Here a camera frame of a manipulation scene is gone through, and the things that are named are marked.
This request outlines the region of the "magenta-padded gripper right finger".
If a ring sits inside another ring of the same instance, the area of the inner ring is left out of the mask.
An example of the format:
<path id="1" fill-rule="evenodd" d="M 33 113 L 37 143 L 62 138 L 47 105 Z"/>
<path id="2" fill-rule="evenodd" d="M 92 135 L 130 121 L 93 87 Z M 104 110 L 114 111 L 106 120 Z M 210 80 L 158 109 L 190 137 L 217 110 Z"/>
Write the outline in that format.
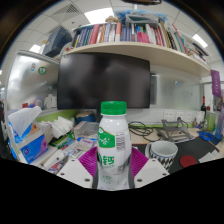
<path id="1" fill-rule="evenodd" d="M 131 189 L 146 186 L 168 175 L 168 171 L 157 159 L 148 159 L 139 150 L 132 148 L 129 171 Z"/>

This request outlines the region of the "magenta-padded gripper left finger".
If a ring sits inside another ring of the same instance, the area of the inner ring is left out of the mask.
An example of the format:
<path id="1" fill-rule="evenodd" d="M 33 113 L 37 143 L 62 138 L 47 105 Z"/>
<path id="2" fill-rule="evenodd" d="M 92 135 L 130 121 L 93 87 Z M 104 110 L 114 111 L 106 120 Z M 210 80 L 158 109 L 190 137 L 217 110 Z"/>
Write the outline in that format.
<path id="1" fill-rule="evenodd" d="M 78 159 L 70 159 L 58 176 L 83 188 L 96 186 L 97 148 L 94 147 Z"/>

